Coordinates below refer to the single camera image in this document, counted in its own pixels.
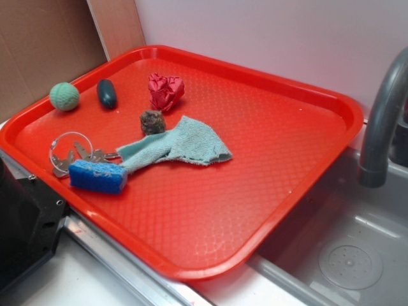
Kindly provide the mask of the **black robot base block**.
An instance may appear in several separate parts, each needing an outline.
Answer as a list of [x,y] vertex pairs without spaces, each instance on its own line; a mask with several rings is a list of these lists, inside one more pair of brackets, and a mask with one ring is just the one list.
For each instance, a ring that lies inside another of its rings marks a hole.
[[39,178],[15,178],[1,161],[1,294],[56,251],[68,205]]

